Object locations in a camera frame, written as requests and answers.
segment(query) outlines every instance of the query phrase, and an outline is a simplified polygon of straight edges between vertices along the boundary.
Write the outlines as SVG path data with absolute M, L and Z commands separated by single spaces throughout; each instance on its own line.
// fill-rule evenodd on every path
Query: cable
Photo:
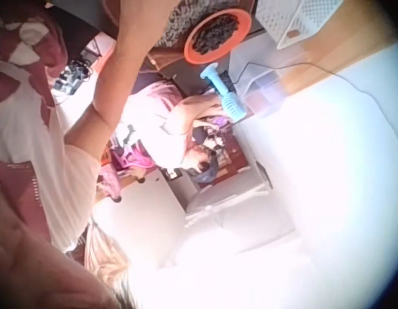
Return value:
M 386 120 L 387 124 L 390 126 L 390 129 L 393 131 L 393 133 L 394 133 L 394 135 L 395 135 L 395 137 L 396 137 L 397 143 L 398 143 L 398 133 L 397 133 L 396 130 L 394 129 L 394 126 L 393 126 L 392 122 L 389 120 L 389 118 L 387 117 L 386 113 L 385 113 L 385 112 L 383 111 L 383 109 L 381 108 L 381 105 L 380 105 L 379 101 L 378 101 L 371 93 L 369 93 L 369 92 L 367 92 L 367 91 L 365 91 L 365 90 L 362 90 L 362 89 L 358 88 L 355 84 L 353 84 L 353 82 L 349 81 L 346 77 L 344 77 L 344 76 L 342 76 L 342 75 L 340 75 L 340 74 L 334 73 L 334 72 L 332 72 L 332 71 L 330 71 L 330 70 L 328 70 L 328 69 L 322 68 L 321 66 L 319 66 L 319 65 L 317 65 L 317 64 L 315 64 L 315 63 L 311 63 L 311 62 L 298 62 L 298 63 L 294 63 L 294 64 L 288 64 L 287 66 L 280 66 L 280 67 L 275 68 L 275 67 L 273 67 L 273 66 L 268 66 L 268 65 L 265 65 L 265 64 L 260 64 L 260 63 L 256 63 L 256 62 L 251 62 L 251 61 L 249 61 L 249 62 L 244 66 L 243 70 L 242 70 L 241 73 L 239 74 L 239 77 L 238 77 L 237 80 L 233 83 L 233 85 L 236 85 L 236 84 L 238 84 L 238 83 L 240 82 L 240 79 L 242 78 L 244 72 L 246 71 L 246 69 L 248 68 L 249 65 L 252 65 L 252 66 L 259 66 L 259 67 L 261 67 L 261 68 L 267 68 L 267 69 L 271 69 L 271 70 L 283 70 L 283 69 L 293 68 L 293 67 L 295 67 L 295 66 L 305 66 L 305 65 L 308 65 L 308 66 L 314 66 L 315 68 L 318 68 L 319 70 L 322 70 L 322 71 L 325 72 L 325 73 L 328 73 L 328 74 L 330 74 L 330 75 L 336 76 L 336 77 L 338 77 L 338 78 L 344 80 L 347 84 L 349 84 L 349 85 L 350 85 L 353 89 L 355 89 L 357 92 L 360 92 L 360 93 L 362 93 L 362 94 L 364 94 L 364 95 L 367 95 L 368 97 L 370 97 L 370 98 L 376 103 L 377 108 L 379 109 L 379 111 L 380 111 L 380 113 L 382 114 L 383 118 Z

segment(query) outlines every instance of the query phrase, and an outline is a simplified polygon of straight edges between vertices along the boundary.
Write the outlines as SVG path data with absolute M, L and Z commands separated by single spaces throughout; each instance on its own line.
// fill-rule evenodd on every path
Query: pink shirt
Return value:
M 167 81 L 144 88 L 127 101 L 122 122 L 132 124 L 155 163 L 167 169 L 181 167 L 191 134 L 171 135 L 163 127 L 171 110 L 182 101 L 176 86 Z

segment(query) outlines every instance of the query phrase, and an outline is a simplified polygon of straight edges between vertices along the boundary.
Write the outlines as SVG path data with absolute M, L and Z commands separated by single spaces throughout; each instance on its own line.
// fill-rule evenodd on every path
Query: white plastic basket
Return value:
M 343 0 L 258 0 L 256 18 L 277 49 L 315 35 Z

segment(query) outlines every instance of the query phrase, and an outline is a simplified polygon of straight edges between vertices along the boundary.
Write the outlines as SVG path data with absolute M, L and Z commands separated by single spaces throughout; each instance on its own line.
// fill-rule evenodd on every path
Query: orange bowl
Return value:
M 209 51 L 208 53 L 205 53 L 204 55 L 201 55 L 200 53 L 196 52 L 193 49 L 193 43 L 194 43 L 194 36 L 195 34 L 200 30 L 201 27 L 203 27 L 204 24 L 206 24 L 208 21 L 212 20 L 215 17 L 218 17 L 223 14 L 230 14 L 234 15 L 237 17 L 237 21 L 239 22 L 238 24 L 238 30 L 233 32 L 233 35 L 223 44 L 219 46 L 216 50 Z M 186 44 L 185 44 L 185 58 L 188 62 L 192 64 L 204 64 L 208 62 L 215 61 L 224 55 L 227 55 L 234 47 L 240 44 L 241 41 L 247 36 L 249 33 L 251 27 L 251 16 L 249 13 L 247 13 L 244 10 L 241 10 L 239 8 L 228 8 L 227 10 L 223 10 L 217 13 L 214 13 L 213 15 L 207 17 L 205 20 L 203 20 L 201 23 L 199 23 L 192 31 L 192 33 L 188 36 Z

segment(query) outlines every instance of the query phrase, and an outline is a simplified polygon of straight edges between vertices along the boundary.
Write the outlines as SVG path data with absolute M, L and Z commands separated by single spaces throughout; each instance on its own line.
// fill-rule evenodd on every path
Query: person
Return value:
M 121 0 L 117 44 L 94 99 L 62 134 L 49 82 L 66 64 L 57 25 L 0 1 L 0 297 L 9 308 L 125 307 L 63 252 L 89 220 L 100 158 L 139 68 L 178 0 Z
M 211 182 L 218 164 L 212 149 L 204 144 L 203 127 L 218 127 L 203 119 L 216 116 L 226 117 L 218 95 L 183 98 L 172 81 L 158 73 L 140 73 L 121 121 L 134 126 L 141 144 L 158 166 L 183 168 L 195 176 L 206 173 L 202 181 Z

